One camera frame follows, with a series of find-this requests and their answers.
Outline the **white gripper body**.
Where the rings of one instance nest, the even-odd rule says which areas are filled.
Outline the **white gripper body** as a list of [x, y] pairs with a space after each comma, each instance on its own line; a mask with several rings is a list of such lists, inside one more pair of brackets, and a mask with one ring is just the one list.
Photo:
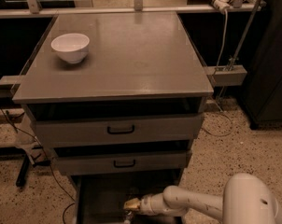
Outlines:
[[146, 216], [153, 216], [154, 212], [151, 207], [151, 195], [146, 195], [141, 198], [140, 200], [140, 206], [139, 206], [139, 213], [141, 215], [146, 215]]

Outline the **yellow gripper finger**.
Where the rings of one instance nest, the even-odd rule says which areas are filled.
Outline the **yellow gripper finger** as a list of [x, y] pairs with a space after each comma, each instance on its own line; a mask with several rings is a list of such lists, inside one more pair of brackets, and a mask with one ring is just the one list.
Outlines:
[[124, 203], [123, 208], [130, 211], [138, 211], [140, 209], [141, 201], [138, 198], [133, 198]]

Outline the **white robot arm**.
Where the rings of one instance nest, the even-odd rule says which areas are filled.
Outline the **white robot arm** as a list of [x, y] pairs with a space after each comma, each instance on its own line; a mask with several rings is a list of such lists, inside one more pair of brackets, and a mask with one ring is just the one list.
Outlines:
[[260, 179], [246, 173], [232, 176], [222, 197], [168, 186], [162, 193], [125, 202], [123, 209], [138, 215], [169, 217], [182, 217], [193, 209], [222, 224], [282, 224], [277, 198]]

